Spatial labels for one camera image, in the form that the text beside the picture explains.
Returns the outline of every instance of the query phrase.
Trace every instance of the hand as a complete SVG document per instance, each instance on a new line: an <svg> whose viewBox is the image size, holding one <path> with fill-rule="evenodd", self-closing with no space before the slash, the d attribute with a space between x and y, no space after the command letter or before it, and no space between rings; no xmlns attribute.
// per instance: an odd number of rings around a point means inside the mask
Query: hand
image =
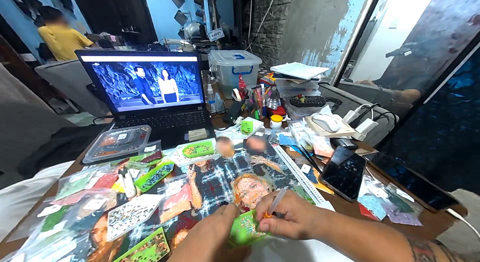
<svg viewBox="0 0 480 262"><path fill-rule="evenodd" d="M287 190L285 196L275 208L275 212L284 214L283 219L276 216L265 218L264 213L279 192L264 196L257 204L257 221L260 222L259 230L285 236L291 239L318 239L321 228L326 223L324 216L328 210L317 208L308 201L299 197L295 192Z"/></svg>
<svg viewBox="0 0 480 262"><path fill-rule="evenodd" d="M169 261L219 260L220 256L227 253L223 248L226 247L230 236L233 220L239 214L240 211L235 204L221 206L190 229L187 237L173 251Z"/></svg>

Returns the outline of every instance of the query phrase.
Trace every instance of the computer mouse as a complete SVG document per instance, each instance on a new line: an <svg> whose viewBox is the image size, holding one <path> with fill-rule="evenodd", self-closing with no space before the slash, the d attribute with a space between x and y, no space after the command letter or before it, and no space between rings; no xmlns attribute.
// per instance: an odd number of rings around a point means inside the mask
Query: computer mouse
<svg viewBox="0 0 480 262"><path fill-rule="evenodd" d="M311 119L329 133L336 133L340 130L340 124L331 115L316 114Z"/></svg>

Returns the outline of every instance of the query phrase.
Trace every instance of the yellow jar lid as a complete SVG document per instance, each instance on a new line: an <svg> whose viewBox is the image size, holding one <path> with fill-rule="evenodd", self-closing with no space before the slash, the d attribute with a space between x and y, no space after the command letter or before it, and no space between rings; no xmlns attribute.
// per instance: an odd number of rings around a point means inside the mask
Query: yellow jar lid
<svg viewBox="0 0 480 262"><path fill-rule="evenodd" d="M270 117L270 119L273 121L273 122L282 122L283 118L281 115L272 115Z"/></svg>

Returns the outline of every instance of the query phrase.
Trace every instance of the man on screen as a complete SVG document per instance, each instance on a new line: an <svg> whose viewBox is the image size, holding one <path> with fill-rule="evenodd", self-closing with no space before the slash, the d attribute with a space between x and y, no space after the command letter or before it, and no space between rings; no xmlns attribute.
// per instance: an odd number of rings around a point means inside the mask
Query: man on screen
<svg viewBox="0 0 480 262"><path fill-rule="evenodd" d="M133 80L135 87L140 93L141 101L144 104L148 104L150 106L154 106L157 104L157 100L153 97L153 91L148 84L148 80L145 78L145 70L141 66L135 66L133 68L137 77Z"/></svg>

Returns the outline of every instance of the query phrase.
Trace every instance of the woman on screen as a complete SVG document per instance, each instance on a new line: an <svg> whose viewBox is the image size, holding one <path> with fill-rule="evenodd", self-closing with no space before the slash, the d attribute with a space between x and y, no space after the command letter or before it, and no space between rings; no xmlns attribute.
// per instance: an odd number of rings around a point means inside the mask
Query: woman on screen
<svg viewBox="0 0 480 262"><path fill-rule="evenodd" d="M180 101L179 89L175 79L169 79L169 73L167 70L162 70L162 78L158 78L158 86L160 87L160 93L164 103Z"/></svg>

